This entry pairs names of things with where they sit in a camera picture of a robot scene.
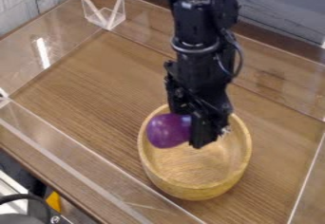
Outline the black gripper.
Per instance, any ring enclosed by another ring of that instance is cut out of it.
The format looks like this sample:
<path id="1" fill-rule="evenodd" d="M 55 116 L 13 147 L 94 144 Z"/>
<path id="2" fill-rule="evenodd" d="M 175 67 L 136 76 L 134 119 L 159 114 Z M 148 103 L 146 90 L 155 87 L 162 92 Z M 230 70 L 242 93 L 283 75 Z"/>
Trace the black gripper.
<path id="1" fill-rule="evenodd" d="M 172 113 L 190 115 L 189 145 L 201 149 L 225 134 L 233 106 L 226 93 L 237 73 L 233 46 L 172 47 L 176 60 L 163 64 Z"/>

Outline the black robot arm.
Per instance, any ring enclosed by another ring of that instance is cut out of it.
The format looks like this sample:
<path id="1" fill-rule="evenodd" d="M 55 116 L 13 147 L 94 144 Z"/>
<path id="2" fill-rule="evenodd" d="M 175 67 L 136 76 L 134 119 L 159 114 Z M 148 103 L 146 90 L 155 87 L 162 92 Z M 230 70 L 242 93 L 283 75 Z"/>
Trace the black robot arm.
<path id="1" fill-rule="evenodd" d="M 225 134 L 234 108 L 226 88 L 242 69 L 235 34 L 238 0 L 167 0 L 174 19 L 164 63 L 170 110 L 190 117 L 187 142 L 199 149 Z"/>

